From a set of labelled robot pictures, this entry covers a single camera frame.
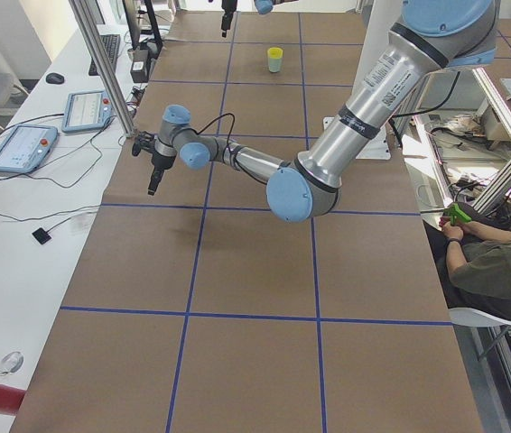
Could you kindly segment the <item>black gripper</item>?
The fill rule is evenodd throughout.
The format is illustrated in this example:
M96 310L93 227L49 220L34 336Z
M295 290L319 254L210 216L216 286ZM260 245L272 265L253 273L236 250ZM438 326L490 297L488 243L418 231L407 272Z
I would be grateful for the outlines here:
M224 11L221 18L221 36L226 38L232 24L232 15L237 11L237 0L222 0L221 8Z
M177 152L171 153L170 155L166 155L157 151L153 151L152 153L153 170L147 188L147 194L149 196L155 195L163 179L164 171L169 170L173 166L176 156Z

